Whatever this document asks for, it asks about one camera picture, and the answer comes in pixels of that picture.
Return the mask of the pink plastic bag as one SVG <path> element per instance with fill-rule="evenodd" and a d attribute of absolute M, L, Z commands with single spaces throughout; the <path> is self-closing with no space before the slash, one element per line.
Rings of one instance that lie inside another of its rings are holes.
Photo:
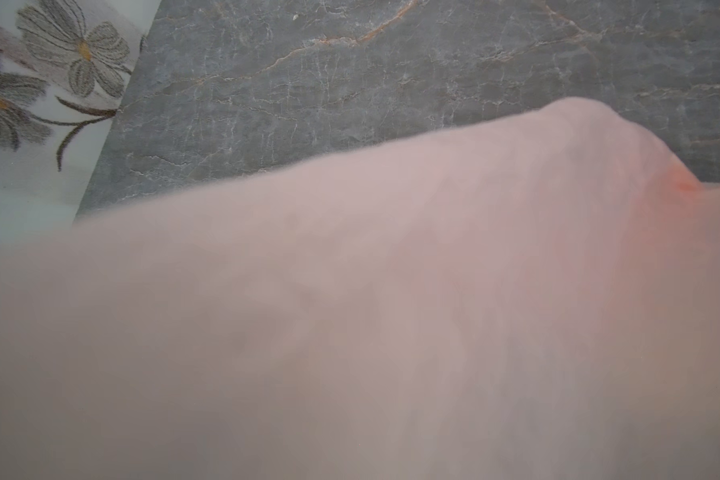
<path fill-rule="evenodd" d="M 0 479 L 720 479 L 720 184 L 568 98 L 0 248 Z"/>

